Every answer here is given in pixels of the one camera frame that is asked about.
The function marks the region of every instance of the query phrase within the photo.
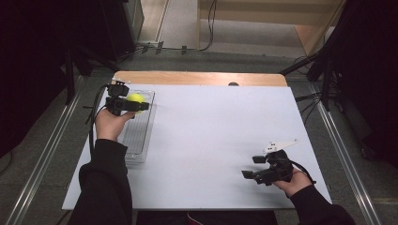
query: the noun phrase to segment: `black curtain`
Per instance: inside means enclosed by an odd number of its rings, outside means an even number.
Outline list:
[[[0,157],[17,146],[65,88],[62,2],[0,1]]]
[[[372,130],[362,138],[398,167],[398,4],[360,1],[333,50],[339,88]]]

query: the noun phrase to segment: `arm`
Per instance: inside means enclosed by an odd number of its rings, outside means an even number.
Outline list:
[[[96,120],[96,145],[91,161],[80,169],[82,193],[69,224],[131,224],[132,206],[125,154],[127,147],[116,142],[126,121],[134,116],[114,116],[107,110]]]
[[[277,181],[274,185],[282,189],[295,205],[299,224],[355,224],[342,206],[326,201],[308,177],[297,169],[294,169],[290,183]]]

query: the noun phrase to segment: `tennis ball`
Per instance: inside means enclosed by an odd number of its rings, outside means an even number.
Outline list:
[[[145,102],[145,98],[143,96],[141,96],[140,94],[138,94],[138,93],[129,94],[126,97],[126,100],[128,100],[128,101],[137,101],[137,102],[140,102],[140,103]]]

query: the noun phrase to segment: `white tabletop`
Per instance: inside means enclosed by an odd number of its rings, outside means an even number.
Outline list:
[[[330,202],[314,150],[289,87],[129,85],[155,91],[157,110],[146,162],[129,168],[137,210],[280,209],[293,204],[277,187],[257,185],[241,171],[254,164],[269,142],[298,143],[285,149],[303,165]],[[88,142],[69,186],[63,209],[80,194],[78,171],[90,160]]]

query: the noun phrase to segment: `transparent container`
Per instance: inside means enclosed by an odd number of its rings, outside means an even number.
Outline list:
[[[136,113],[135,117],[126,123],[119,136],[119,142],[128,147],[125,156],[126,165],[146,161],[150,134],[156,112],[155,92],[132,90],[129,91],[129,94],[131,93],[143,96],[145,102],[149,103],[149,109]]]

